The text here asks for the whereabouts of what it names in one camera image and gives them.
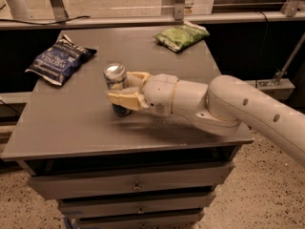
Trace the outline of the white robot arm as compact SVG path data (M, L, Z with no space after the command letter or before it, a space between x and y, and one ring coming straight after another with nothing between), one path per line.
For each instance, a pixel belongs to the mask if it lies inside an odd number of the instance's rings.
M115 87L107 98L129 110L178 115L214 135L232 135L247 124L305 167L305 114L229 75L210 84L174 75L128 72L125 89Z

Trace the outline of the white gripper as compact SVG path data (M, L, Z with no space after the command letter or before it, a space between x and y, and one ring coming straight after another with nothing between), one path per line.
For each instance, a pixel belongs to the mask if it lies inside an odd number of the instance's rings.
M147 72L127 72L127 78L130 88L107 92L107 98L112 104L133 111L149 108L154 115L171 114L173 90L178 82L176 76L168 74L152 76Z

